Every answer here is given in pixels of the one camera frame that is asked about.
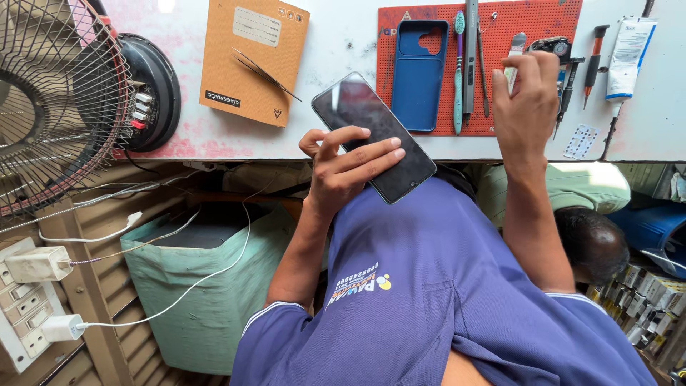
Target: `blue phone case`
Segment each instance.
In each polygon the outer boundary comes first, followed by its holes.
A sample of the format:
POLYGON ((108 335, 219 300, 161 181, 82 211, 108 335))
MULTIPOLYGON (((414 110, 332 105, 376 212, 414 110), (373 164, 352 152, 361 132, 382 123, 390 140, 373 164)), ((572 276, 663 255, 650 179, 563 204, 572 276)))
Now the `blue phone case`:
POLYGON ((410 131, 433 131, 438 117, 440 86, 450 23, 445 20, 403 20, 398 24, 391 111, 410 131), (440 28, 440 51, 431 55, 419 38, 440 28))

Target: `man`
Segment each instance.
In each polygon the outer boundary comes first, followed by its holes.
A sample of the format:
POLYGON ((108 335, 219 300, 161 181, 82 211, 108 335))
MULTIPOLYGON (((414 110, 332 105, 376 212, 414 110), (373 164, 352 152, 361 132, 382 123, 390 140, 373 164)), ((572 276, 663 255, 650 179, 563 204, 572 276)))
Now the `man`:
MULTIPOLYGON (((472 163, 465 172, 477 187, 481 210, 502 228, 508 189, 505 167, 472 163)), ((545 184, 575 281, 607 283, 629 260, 624 233, 603 216, 631 199, 624 175, 610 163, 549 163, 545 184)))
POLYGON ((656 385, 636 351, 574 280, 545 190, 559 60, 503 60, 495 128, 509 186, 503 237, 461 191, 429 179, 395 205, 365 182, 404 156, 397 139, 338 155, 369 130, 311 130, 309 196, 248 321, 231 385, 656 385), (329 225, 327 301, 305 312, 329 225))

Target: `man's left hand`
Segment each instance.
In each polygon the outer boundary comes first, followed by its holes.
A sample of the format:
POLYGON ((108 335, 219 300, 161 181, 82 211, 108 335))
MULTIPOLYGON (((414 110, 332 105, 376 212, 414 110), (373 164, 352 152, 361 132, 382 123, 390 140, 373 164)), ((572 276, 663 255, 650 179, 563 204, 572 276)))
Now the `man's left hand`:
POLYGON ((357 196, 364 184, 390 169, 405 156, 399 138, 360 146, 338 155, 338 148, 352 139, 369 138, 368 128, 347 126, 326 133, 310 130, 300 141, 300 149, 314 158, 312 187, 304 204, 327 220, 357 196))

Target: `fan control buttons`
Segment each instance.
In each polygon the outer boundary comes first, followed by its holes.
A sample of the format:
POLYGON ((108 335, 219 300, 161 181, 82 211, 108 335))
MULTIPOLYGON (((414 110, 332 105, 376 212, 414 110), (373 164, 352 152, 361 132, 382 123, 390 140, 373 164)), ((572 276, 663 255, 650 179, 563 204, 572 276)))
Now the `fan control buttons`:
POLYGON ((129 123, 131 123, 131 126, 137 128, 139 130, 143 130, 145 128, 145 124, 139 120, 132 120, 129 123))
POLYGON ((134 111, 131 116, 139 121, 147 121, 147 115, 140 111, 134 111))
POLYGON ((150 103, 152 102, 152 97, 148 94, 144 93, 138 93, 136 94, 136 99, 140 100, 143 103, 150 103))
POLYGON ((148 111, 150 111, 150 106, 138 102, 136 103, 136 109, 143 111, 144 113, 147 113, 148 111))

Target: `tweezers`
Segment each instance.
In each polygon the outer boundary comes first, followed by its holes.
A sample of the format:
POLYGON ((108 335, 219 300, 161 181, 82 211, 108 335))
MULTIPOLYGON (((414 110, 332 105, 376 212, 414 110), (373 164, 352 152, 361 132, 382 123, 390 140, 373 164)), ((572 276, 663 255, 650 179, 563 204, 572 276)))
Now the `tweezers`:
POLYGON ((276 87, 280 88, 281 90, 284 90, 285 92, 289 93, 293 98, 296 98, 297 100, 299 100, 299 101, 301 101, 301 102, 303 101, 302 99, 300 99, 300 98, 296 97, 295 95, 293 95, 292 92, 288 91, 287 88, 285 88, 281 83, 279 83, 278 80, 274 79, 274 77, 271 76, 268 72, 264 71, 264 70, 262 69, 262 67, 258 66, 257 63, 253 62, 252 59, 250 59, 249 57, 245 56, 245 54, 243 54, 243 53, 240 52, 239 50, 235 49, 234 47, 231 47, 231 48, 233 48, 234 51, 236 51, 236 52, 238 52, 239 54, 241 54, 241 56, 243 56, 245 59, 248 59, 248 60, 250 61, 250 63, 252 63, 252 65, 254 65, 255 67, 257 67, 256 69, 253 68, 251 65, 249 65, 248 63, 245 63, 241 58, 239 58, 238 56, 234 55, 234 54, 231 52, 231 55, 232 55, 234 58, 236 58, 239 62, 243 63, 243 65, 245 65, 247 68, 253 70, 257 75, 261 76, 262 78, 265 78, 269 83, 273 84, 274 86, 276 86, 276 87))

